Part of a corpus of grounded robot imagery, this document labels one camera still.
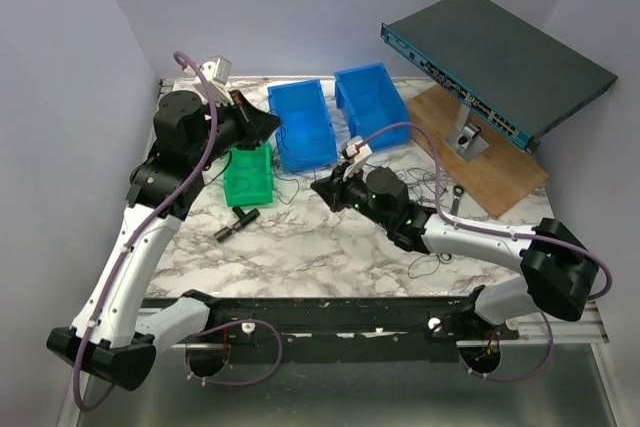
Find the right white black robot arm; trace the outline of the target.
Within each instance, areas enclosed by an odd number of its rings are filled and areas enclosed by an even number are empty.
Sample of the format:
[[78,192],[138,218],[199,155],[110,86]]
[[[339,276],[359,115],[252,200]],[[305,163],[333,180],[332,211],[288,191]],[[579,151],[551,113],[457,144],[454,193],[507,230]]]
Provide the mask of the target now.
[[598,267],[559,221],[497,228],[483,222],[447,222],[436,209],[409,197],[407,185],[384,167],[345,176],[340,165],[312,190],[333,212],[359,212],[383,228],[398,248],[422,254],[464,256],[515,272],[515,278],[475,288],[458,315],[462,331],[480,339],[505,321],[540,311],[581,319]]

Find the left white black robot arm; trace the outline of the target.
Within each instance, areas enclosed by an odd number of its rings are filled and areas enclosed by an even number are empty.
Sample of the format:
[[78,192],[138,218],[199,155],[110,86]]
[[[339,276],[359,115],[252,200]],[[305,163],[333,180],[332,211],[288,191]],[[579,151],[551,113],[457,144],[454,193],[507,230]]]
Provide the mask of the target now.
[[278,116],[234,90],[209,104],[186,90],[159,101],[155,140],[130,176],[120,233],[91,296],[68,327],[46,346],[72,365],[122,389],[137,389],[156,357],[194,336],[214,340],[222,327],[218,299],[192,290],[141,321],[138,311],[163,253],[204,188],[204,171],[231,149],[253,150],[280,127]]

